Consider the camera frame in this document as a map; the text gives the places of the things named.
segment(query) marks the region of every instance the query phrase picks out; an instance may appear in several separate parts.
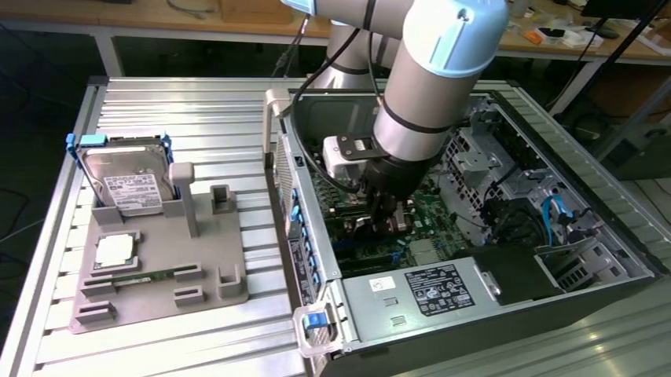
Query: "green circuit board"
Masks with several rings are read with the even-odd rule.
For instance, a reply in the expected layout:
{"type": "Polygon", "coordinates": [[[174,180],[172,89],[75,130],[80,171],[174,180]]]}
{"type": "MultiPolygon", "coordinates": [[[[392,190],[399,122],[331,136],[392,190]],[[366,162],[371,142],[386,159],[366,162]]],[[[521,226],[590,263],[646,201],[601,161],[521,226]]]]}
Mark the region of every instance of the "green circuit board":
{"type": "Polygon", "coordinates": [[[342,192],[315,174],[312,182],[344,277],[419,265],[410,250],[410,243],[418,240],[431,240],[441,261],[449,260],[457,251],[471,246],[450,218],[450,210],[431,178],[411,196],[412,232],[384,239],[358,241],[351,239],[347,222],[366,216],[366,198],[342,192]]]}

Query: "wooden workbench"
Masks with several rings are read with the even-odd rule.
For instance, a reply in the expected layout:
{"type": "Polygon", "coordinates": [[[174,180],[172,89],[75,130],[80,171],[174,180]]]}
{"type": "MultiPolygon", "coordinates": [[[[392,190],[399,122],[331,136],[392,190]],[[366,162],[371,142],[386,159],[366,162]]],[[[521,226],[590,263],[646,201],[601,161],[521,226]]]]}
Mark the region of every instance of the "wooden workbench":
{"type": "MultiPolygon", "coordinates": [[[[195,9],[218,8],[216,0],[188,0],[186,3],[195,9]]],[[[559,17],[566,17],[567,14],[571,14],[577,24],[583,21],[583,17],[581,17],[575,9],[558,5],[551,0],[535,0],[534,7],[559,17]]],[[[135,0],[131,5],[104,3],[102,0],[0,0],[0,18],[3,19],[188,31],[234,32],[252,35],[295,35],[302,22],[300,15],[296,15],[290,24],[228,23],[224,22],[219,11],[216,13],[204,13],[204,16],[204,20],[199,20],[188,14],[175,11],[168,7],[166,0],[135,0]]],[[[522,26],[522,30],[533,26],[530,19],[513,19],[513,22],[522,26]]],[[[328,38],[330,29],[331,24],[328,20],[316,18],[308,26],[307,36],[328,38]]],[[[615,29],[619,29],[621,37],[618,39],[606,39],[599,49],[589,51],[586,54],[589,57],[607,56],[613,53],[623,37],[629,34],[626,29],[618,27],[615,29]]],[[[509,31],[505,34],[501,50],[503,52],[550,53],[554,55],[567,55],[570,58],[582,52],[582,49],[573,49],[565,45],[537,46],[517,31],[509,31]]],[[[639,42],[635,42],[627,49],[623,58],[641,60],[666,59],[666,57],[662,57],[639,42]]]]}
{"type": "MultiPolygon", "coordinates": [[[[175,0],[194,9],[216,8],[218,0],[175,0]]],[[[569,6],[558,5],[553,0],[534,0],[538,12],[555,14],[559,18],[571,15],[574,24],[581,24],[581,12],[569,6]]],[[[226,22],[220,11],[206,13],[200,20],[170,8],[166,0],[134,0],[131,5],[111,4],[102,0],[0,0],[0,22],[10,28],[30,31],[52,31],[88,34],[96,40],[100,57],[110,76],[124,75],[120,58],[115,50],[116,36],[143,38],[175,38],[228,42],[290,43],[302,23],[302,14],[295,13],[291,23],[231,23],[226,22]]],[[[522,32],[534,27],[530,19],[513,19],[521,27],[507,31],[499,46],[498,55],[549,60],[575,60],[582,49],[565,45],[538,46],[522,32]]],[[[590,49],[581,74],[557,101],[551,114],[562,112],[585,84],[615,51],[625,36],[630,33],[622,27],[618,39],[606,39],[598,49],[590,49]]],[[[331,30],[328,20],[314,18],[302,41],[303,45],[324,46],[331,30]]],[[[646,45],[634,42],[619,63],[670,66],[671,57],[654,52],[646,45]]]]}

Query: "orange object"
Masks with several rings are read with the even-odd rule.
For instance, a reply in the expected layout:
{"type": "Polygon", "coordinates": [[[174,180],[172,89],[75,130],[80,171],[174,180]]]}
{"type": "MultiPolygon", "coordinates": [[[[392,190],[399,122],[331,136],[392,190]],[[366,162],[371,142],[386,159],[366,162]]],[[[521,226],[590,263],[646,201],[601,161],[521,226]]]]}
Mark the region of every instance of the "orange object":
{"type": "Polygon", "coordinates": [[[291,8],[280,0],[219,0],[226,22],[290,24],[291,8]]]}
{"type": "Polygon", "coordinates": [[[525,38],[527,38],[535,45],[541,45],[543,42],[543,37],[539,36],[537,31],[534,30],[530,30],[525,33],[525,38]]]}

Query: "sticker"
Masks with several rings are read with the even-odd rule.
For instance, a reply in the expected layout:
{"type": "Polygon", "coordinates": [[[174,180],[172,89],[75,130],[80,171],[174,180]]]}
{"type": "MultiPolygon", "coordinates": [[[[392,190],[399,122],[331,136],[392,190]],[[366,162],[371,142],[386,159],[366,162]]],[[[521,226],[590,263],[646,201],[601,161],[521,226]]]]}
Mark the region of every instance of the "sticker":
{"type": "Polygon", "coordinates": [[[454,265],[406,273],[419,311],[427,317],[475,306],[454,265]]]}
{"type": "Polygon", "coordinates": [[[106,184],[120,210],[142,210],[162,206],[154,174],[106,177],[106,184]]]}
{"type": "Polygon", "coordinates": [[[370,289],[376,291],[386,291],[387,289],[396,288],[395,279],[391,276],[380,277],[379,279],[368,280],[370,289]]]}

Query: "hard drive label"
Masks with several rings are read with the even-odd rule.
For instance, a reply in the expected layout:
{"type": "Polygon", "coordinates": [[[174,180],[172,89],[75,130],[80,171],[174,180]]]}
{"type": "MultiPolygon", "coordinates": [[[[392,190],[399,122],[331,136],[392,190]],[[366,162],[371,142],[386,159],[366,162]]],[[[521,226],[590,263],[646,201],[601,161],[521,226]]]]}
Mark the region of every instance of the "hard drive label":
{"type": "Polygon", "coordinates": [[[120,210],[142,210],[162,206],[154,174],[106,177],[106,184],[120,210]]]}
{"type": "Polygon", "coordinates": [[[406,273],[419,311],[427,317],[475,306],[454,265],[406,273]]]}

